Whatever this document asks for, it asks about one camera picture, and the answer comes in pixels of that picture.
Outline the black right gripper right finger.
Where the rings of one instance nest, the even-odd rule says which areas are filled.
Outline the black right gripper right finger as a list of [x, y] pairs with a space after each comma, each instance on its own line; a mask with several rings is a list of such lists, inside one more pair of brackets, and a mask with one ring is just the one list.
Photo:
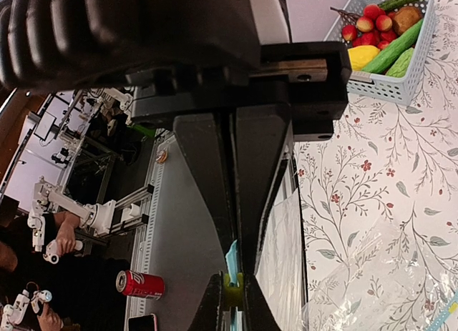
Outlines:
[[273, 202], [292, 157], [291, 106], [270, 104], [235, 113], [235, 194], [243, 273], [244, 330], [277, 330], [255, 277]]

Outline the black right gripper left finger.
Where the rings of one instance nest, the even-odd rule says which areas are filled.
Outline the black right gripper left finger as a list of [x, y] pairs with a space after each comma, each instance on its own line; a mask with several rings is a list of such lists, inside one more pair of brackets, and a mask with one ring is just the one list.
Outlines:
[[[220, 113], [181, 115], [173, 122], [175, 138], [208, 208], [224, 255], [237, 237], [229, 126], [229, 119]], [[222, 271], [210, 277], [190, 330], [222, 330], [224, 278]]]

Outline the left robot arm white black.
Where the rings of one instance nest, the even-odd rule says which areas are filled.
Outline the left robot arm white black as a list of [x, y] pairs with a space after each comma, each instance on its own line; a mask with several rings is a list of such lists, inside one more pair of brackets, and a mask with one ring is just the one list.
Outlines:
[[287, 18], [280, 0], [250, 0], [261, 45], [290, 42]]

